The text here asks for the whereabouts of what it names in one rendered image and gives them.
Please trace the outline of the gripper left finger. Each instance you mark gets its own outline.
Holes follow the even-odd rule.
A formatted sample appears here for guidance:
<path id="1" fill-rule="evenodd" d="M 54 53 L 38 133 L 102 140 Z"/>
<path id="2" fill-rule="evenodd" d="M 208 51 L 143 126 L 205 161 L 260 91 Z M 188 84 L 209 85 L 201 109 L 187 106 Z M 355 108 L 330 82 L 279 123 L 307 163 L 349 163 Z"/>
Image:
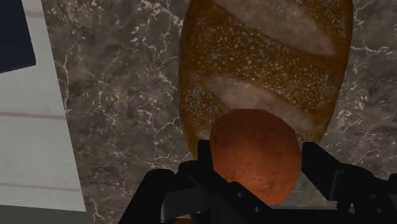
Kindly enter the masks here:
<path id="1" fill-rule="evenodd" d="M 181 163 L 177 173 L 145 174 L 118 224 L 176 224 L 186 214 L 194 224 L 262 224 L 270 207 L 216 173 L 209 141 L 200 140 L 198 159 Z"/>

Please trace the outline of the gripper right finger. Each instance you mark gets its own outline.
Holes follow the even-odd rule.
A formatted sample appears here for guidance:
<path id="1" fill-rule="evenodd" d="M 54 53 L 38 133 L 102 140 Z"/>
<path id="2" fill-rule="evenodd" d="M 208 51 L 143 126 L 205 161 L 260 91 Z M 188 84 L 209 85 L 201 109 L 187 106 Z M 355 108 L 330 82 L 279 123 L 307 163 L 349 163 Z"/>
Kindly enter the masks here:
<path id="1" fill-rule="evenodd" d="M 397 173 L 387 180 L 368 169 L 339 162 L 313 142 L 302 144 L 302 172 L 337 210 L 374 224 L 397 224 Z"/>

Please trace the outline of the brown potato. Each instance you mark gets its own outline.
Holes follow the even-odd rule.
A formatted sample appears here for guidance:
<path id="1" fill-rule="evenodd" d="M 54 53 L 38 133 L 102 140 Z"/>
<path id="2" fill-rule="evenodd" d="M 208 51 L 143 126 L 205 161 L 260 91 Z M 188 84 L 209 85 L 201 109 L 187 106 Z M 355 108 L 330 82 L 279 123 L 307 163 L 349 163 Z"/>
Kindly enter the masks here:
<path id="1" fill-rule="evenodd" d="M 235 109 L 216 119 L 210 135 L 214 170 L 268 205 L 282 205 L 301 172 L 295 131 L 259 109 Z"/>

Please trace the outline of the brown bread loaf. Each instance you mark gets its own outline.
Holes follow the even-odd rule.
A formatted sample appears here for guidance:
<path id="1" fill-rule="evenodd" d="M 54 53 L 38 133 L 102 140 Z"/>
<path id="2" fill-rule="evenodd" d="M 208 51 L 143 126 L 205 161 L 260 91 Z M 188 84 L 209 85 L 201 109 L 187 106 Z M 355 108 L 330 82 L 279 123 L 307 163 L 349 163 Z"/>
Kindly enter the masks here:
<path id="1" fill-rule="evenodd" d="M 179 114 L 189 151 L 237 108 L 282 118 L 319 142 L 349 60 L 353 0 L 190 0 L 179 46 Z"/>

